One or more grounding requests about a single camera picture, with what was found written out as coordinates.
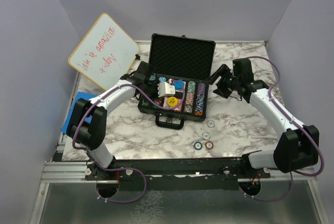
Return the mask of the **yellow big blind button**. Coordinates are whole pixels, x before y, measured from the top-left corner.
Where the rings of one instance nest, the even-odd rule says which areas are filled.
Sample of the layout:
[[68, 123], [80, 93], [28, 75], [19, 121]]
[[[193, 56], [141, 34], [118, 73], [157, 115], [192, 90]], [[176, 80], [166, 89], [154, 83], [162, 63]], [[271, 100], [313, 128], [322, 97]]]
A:
[[178, 99], [176, 97], [169, 97], [167, 99], [167, 105], [170, 107], [175, 107], [178, 104]]

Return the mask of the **blue round dealer button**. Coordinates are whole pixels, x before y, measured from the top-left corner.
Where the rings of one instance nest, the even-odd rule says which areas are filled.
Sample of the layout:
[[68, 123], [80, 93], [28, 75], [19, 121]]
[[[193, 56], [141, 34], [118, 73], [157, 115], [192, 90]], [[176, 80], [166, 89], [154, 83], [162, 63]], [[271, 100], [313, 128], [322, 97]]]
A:
[[182, 80], [174, 80], [175, 90], [182, 91], [184, 89], [185, 83]]

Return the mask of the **black poker set case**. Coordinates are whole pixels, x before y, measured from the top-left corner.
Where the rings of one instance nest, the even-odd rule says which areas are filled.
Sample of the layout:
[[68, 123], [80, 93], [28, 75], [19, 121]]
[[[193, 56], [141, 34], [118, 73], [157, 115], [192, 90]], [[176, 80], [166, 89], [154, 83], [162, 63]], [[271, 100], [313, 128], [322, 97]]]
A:
[[[154, 33], [151, 37], [149, 64], [153, 66], [152, 80], [165, 77], [167, 82], [174, 80], [185, 83], [182, 91], [175, 90], [175, 97], [181, 99], [181, 112], [163, 107], [164, 98], [156, 98], [151, 104], [144, 96], [140, 97], [138, 109], [156, 117], [158, 127], [182, 129], [185, 121], [203, 122], [206, 118], [208, 90], [205, 88], [203, 115], [195, 115], [196, 95], [199, 83], [210, 77], [216, 43], [211, 40], [192, 39], [185, 36], [168, 36]], [[184, 112], [185, 98], [189, 81], [196, 83], [192, 113]]]

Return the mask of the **red playing card deck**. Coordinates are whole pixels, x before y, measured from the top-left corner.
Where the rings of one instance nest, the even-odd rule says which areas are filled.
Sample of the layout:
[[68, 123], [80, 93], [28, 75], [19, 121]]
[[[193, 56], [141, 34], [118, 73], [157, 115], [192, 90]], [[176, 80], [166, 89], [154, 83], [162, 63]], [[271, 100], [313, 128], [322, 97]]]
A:
[[[164, 108], [171, 108], [170, 106], [167, 105], [167, 99], [168, 99], [168, 98], [169, 98], [169, 97], [165, 97], [165, 98], [164, 98], [164, 103], [163, 103], [163, 107], [164, 107]], [[182, 110], [182, 104], [180, 104], [179, 107], [173, 109], [173, 111], [177, 111], [177, 112], [181, 112], [181, 110]]]

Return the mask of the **green white poker chip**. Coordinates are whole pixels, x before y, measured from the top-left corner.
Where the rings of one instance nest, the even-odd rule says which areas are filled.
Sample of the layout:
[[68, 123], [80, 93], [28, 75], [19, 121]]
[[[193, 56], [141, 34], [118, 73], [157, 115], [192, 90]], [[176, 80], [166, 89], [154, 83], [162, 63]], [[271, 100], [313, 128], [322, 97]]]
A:
[[204, 132], [204, 133], [202, 134], [202, 138], [203, 138], [204, 140], [209, 140], [209, 139], [211, 138], [211, 135], [210, 135], [208, 132]]

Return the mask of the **red poker chip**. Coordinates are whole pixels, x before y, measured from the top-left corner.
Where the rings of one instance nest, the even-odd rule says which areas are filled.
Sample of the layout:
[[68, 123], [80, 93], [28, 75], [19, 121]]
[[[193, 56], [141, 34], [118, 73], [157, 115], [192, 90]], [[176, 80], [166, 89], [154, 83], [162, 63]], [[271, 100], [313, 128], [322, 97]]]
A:
[[213, 142], [211, 142], [211, 141], [205, 142], [205, 148], [208, 149], [208, 150], [213, 149], [214, 148]]

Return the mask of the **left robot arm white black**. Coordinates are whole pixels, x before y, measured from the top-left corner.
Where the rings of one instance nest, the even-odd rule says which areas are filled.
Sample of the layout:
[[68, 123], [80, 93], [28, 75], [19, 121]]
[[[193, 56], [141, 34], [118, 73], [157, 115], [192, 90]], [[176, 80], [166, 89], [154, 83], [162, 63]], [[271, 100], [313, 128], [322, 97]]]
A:
[[155, 85], [149, 81], [152, 74], [153, 66], [140, 62], [135, 71], [123, 75], [109, 90], [90, 100], [78, 99], [74, 104], [66, 135], [75, 149], [84, 150], [98, 164], [97, 173], [103, 179], [115, 174], [114, 156], [104, 143], [108, 115], [138, 93], [153, 96]]

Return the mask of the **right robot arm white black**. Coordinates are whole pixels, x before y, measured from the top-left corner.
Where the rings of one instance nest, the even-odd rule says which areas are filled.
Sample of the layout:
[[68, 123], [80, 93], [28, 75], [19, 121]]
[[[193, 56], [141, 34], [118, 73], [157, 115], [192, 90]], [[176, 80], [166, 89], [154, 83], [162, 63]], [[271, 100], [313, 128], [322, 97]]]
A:
[[306, 175], [301, 170], [316, 164], [320, 167], [312, 176], [321, 174], [325, 163], [319, 149], [319, 130], [293, 116], [272, 94], [273, 87], [254, 78], [251, 60], [251, 57], [235, 59], [232, 68], [223, 64], [205, 80], [208, 85], [215, 84], [214, 93], [223, 98], [236, 91], [263, 115], [279, 137], [274, 150], [243, 155], [241, 174], [251, 178], [259, 169], [268, 168]]

